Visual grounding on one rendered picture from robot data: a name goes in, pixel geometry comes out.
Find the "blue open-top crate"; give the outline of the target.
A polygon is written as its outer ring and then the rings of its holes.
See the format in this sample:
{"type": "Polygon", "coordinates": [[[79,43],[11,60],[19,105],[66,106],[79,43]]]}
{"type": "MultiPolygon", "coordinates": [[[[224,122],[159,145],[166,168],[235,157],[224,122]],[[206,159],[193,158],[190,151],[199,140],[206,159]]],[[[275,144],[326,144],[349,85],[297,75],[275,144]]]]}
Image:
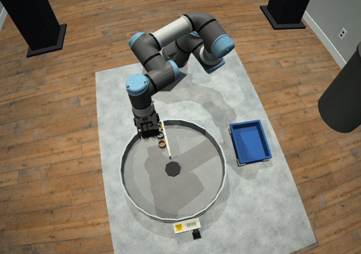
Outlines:
{"type": "Polygon", "coordinates": [[[272,158],[260,120],[230,124],[228,131],[238,167],[269,161],[272,158]]]}

